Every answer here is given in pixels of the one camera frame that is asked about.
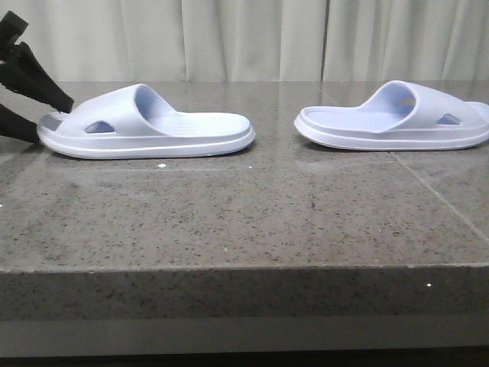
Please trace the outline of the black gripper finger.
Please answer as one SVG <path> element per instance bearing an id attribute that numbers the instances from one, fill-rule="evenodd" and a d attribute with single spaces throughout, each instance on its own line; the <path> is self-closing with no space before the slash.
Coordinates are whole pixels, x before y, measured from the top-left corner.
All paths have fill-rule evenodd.
<path id="1" fill-rule="evenodd" d="M 37 125 L 4 105 L 0 105 L 0 120 L 1 136 L 30 143 L 38 143 L 40 141 L 37 134 Z"/>
<path id="2" fill-rule="evenodd" d="M 1 84 L 14 93 L 69 113 L 73 99 L 50 78 L 29 45 L 17 42 L 27 26 L 13 11 L 7 11 L 1 19 Z"/>

